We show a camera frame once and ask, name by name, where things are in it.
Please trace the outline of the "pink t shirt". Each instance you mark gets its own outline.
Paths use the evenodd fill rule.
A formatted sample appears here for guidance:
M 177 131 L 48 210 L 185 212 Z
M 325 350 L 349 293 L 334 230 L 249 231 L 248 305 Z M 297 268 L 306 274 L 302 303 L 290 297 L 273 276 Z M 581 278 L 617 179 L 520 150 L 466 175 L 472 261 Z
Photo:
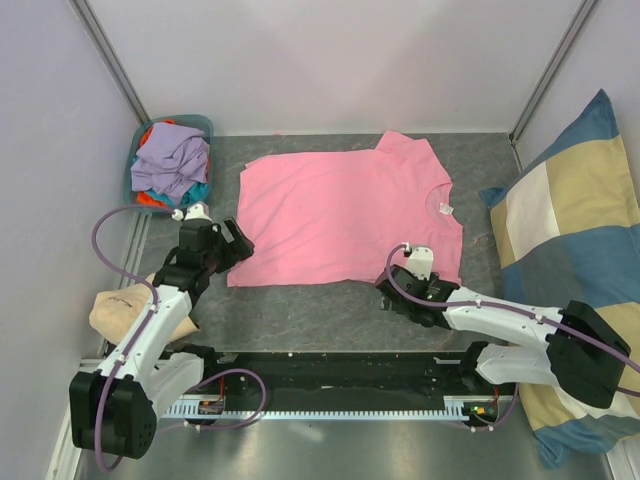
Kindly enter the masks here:
M 452 180 L 425 139 L 387 131 L 372 149 L 268 155 L 240 175 L 237 223 L 253 255 L 230 287 L 374 282 L 401 243 L 426 246 L 460 280 Z

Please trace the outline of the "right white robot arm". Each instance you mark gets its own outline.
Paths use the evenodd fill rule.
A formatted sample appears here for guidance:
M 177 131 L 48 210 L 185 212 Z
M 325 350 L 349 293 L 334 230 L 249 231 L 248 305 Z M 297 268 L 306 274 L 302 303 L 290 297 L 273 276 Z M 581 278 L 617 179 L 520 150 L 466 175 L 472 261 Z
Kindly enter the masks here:
M 491 384 L 558 387 L 575 400 L 607 409 L 618 391 L 631 348 L 589 305 L 532 307 L 481 295 L 437 274 L 419 278 L 392 265 L 376 288 L 388 309 L 426 328 L 480 333 L 501 345 L 474 343 L 458 368 L 467 392 Z

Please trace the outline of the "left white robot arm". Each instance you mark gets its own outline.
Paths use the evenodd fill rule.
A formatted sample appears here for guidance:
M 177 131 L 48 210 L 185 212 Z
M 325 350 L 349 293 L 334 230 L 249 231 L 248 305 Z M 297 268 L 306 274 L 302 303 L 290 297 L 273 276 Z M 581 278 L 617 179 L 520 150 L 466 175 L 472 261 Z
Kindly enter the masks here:
M 178 244 L 152 281 L 142 312 L 123 340 L 93 372 L 78 372 L 69 385 L 71 434 L 76 447 L 91 450 L 99 467 L 139 459 L 148 451 L 159 418 L 190 389 L 208 393 L 219 369 L 194 353 L 158 360 L 179 324 L 190 314 L 213 275 L 248 259 L 253 243 L 236 220 L 213 222 L 205 214 L 187 215 Z

